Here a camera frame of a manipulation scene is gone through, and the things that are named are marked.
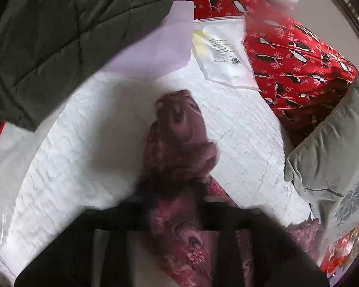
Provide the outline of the purple pink floral garment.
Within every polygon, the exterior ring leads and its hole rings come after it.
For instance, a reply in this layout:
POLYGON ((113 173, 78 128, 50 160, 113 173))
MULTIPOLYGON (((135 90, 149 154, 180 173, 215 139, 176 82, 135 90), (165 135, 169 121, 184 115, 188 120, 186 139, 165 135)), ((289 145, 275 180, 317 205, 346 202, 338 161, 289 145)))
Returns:
MULTIPOLYGON (((219 233, 203 229, 197 201, 238 207, 210 175, 218 157, 189 91, 157 100, 139 191, 156 201, 148 213, 148 246, 158 266, 180 286, 213 286, 219 233)), ((258 208, 248 210, 254 213, 254 286, 327 286, 325 275, 284 227, 258 208)))

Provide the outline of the grey floral pillow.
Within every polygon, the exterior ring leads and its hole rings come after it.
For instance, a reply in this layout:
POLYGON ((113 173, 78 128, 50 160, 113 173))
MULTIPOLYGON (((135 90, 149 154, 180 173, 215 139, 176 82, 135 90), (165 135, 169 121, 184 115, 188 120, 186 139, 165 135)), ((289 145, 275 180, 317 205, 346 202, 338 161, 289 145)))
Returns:
POLYGON ((359 76, 285 162, 285 179, 334 242, 359 225, 359 76))

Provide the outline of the white quilted bed cover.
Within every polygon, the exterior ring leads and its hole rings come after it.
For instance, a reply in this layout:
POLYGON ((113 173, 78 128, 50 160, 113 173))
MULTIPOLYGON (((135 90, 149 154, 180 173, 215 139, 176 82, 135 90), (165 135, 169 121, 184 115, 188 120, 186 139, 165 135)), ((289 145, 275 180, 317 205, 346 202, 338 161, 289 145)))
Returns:
POLYGON ((207 81, 195 60, 154 80, 90 77, 35 132, 6 124, 0 135, 0 274, 15 277, 84 208, 132 193, 142 172, 155 101, 187 89, 202 111, 219 161, 212 177, 240 207, 258 206, 283 225, 309 206, 284 180, 286 133, 261 95, 207 81))

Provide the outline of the dark green quilted jacket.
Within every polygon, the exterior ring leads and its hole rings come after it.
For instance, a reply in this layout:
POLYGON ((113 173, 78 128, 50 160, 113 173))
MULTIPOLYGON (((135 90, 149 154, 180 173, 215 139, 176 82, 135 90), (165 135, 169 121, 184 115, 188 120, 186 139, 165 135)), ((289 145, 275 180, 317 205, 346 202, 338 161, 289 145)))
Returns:
POLYGON ((173 0, 0 0, 0 122, 34 131, 173 0))

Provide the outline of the white plastic packaging bag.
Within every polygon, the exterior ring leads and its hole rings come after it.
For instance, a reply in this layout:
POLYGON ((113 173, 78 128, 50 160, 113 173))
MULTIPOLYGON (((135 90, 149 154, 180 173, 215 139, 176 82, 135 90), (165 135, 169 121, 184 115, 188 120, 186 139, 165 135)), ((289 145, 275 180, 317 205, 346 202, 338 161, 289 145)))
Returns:
POLYGON ((235 89, 259 89, 243 46, 242 16, 197 19, 192 52, 206 80, 235 89))

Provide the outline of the red patterned blanket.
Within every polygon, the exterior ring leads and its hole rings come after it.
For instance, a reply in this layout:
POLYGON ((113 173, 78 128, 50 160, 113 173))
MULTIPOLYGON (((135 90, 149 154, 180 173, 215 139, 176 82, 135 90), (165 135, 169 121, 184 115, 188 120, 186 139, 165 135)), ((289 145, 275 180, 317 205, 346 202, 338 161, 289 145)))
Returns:
POLYGON ((260 94, 300 144, 331 113, 359 75, 351 61, 271 0, 193 1, 194 17, 243 16, 242 42, 260 94))

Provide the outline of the lavender paper sheet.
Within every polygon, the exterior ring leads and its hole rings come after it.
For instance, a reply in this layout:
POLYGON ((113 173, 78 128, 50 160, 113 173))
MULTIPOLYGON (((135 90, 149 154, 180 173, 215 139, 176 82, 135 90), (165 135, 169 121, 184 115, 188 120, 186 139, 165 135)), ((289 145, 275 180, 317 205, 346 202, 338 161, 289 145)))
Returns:
POLYGON ((193 21, 194 3, 174 1, 158 28, 122 49, 102 71, 147 80, 185 67, 191 57, 193 21))

